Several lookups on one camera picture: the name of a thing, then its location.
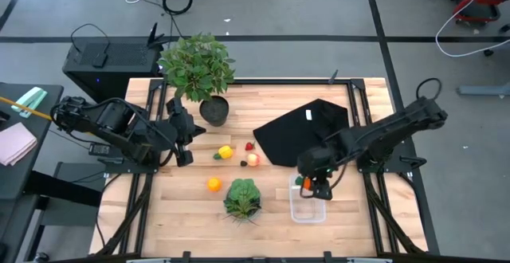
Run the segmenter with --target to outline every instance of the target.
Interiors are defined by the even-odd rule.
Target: clear plastic box
[[[297,223],[321,223],[326,220],[326,202],[317,198],[302,198],[301,186],[296,185],[298,174],[288,179],[288,199],[290,200],[290,215]],[[311,195],[309,190],[303,190],[303,195]]]

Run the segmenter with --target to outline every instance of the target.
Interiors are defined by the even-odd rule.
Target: strawberry
[[[245,151],[251,151],[255,148],[255,142],[253,143],[247,143],[245,146]]]

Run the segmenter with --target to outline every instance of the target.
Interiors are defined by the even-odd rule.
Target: green leaves
[[[197,91],[191,92],[191,100],[192,101],[198,101],[198,93],[197,93]]]
[[[260,198],[261,192],[255,186],[253,179],[236,179],[230,187],[229,198],[236,201],[255,200]]]
[[[253,179],[236,179],[232,182],[223,204],[228,214],[238,219],[247,219],[261,208],[260,198],[261,192]]]
[[[161,52],[158,61],[166,73],[169,85],[176,87],[175,96],[192,101],[210,100],[211,93],[226,92],[234,82],[234,69],[230,64],[226,46],[215,41],[214,36],[195,35],[178,40],[172,49]]]
[[[176,77],[174,79],[174,83],[176,86],[183,86],[188,83],[187,79],[185,77]]]

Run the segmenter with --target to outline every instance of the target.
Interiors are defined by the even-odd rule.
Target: wooden tabletop
[[[385,79],[364,80],[373,121],[393,113]],[[144,107],[149,82],[150,79],[131,79],[126,100]],[[169,88],[167,100],[172,96],[173,90]],[[345,85],[234,84],[223,96],[229,101],[230,113],[226,124],[219,128],[202,119],[199,104],[183,99],[195,123],[206,128],[207,133],[195,138],[189,146],[194,163],[176,167],[172,159],[155,175],[142,255],[181,257],[183,251],[191,251],[192,257],[322,257],[324,251],[331,251],[334,257],[374,256],[363,178],[354,163],[350,163],[333,190],[333,200],[326,202],[327,219],[320,224],[298,224],[291,219],[288,178],[296,172],[295,168],[273,166],[257,147],[255,152],[262,158],[260,166],[239,166],[247,155],[245,144],[254,141],[253,129],[270,120],[317,98],[350,109]],[[158,98],[159,92],[155,96],[152,119]],[[356,101],[362,115],[359,95]],[[233,158],[213,159],[213,154],[224,145],[234,149]],[[106,240],[124,219],[131,177],[121,175],[103,195],[99,224]],[[207,190],[206,181],[211,177],[222,180],[223,188],[218,193]],[[238,178],[254,179],[261,191],[262,212],[254,220],[256,225],[239,225],[225,219],[222,200],[228,186]],[[418,247],[426,249],[413,190],[397,175],[388,174],[385,179],[395,219]],[[381,216],[379,221],[385,250],[389,251],[386,225]],[[134,238],[135,232],[131,232],[129,250],[133,250]],[[100,247],[96,230],[90,252]]]

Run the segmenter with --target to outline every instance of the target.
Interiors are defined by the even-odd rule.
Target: gray floor
[[[0,10],[9,0],[0,0]],[[175,9],[182,0],[173,0]],[[449,0],[377,0],[387,36],[434,36],[451,15]],[[448,36],[493,36],[503,17],[485,29],[451,25]],[[191,10],[176,19],[185,35],[355,35],[374,36],[367,0],[194,0]],[[0,37],[67,37],[85,22],[112,36],[146,35],[152,23],[169,30],[169,19],[158,7],[124,0],[19,0]],[[77,35],[98,35],[83,29]],[[226,42],[237,59],[240,77],[386,77],[378,43],[327,41]],[[70,44],[0,44],[2,81],[61,84],[65,94],[84,93],[61,72]],[[414,137],[417,153],[429,160],[422,168],[437,240],[442,254],[510,258],[510,172],[508,120],[510,99],[461,97],[460,84],[502,84],[510,80],[507,52],[491,58],[475,55],[449,58],[434,44],[390,43],[390,55],[405,104],[414,99],[416,85],[439,77],[444,87],[438,103],[449,113],[440,131]],[[451,53],[480,47],[444,45]],[[49,134],[37,169],[51,173],[58,161],[93,162],[82,147]],[[53,228],[41,249],[53,259],[84,256],[92,228]]]

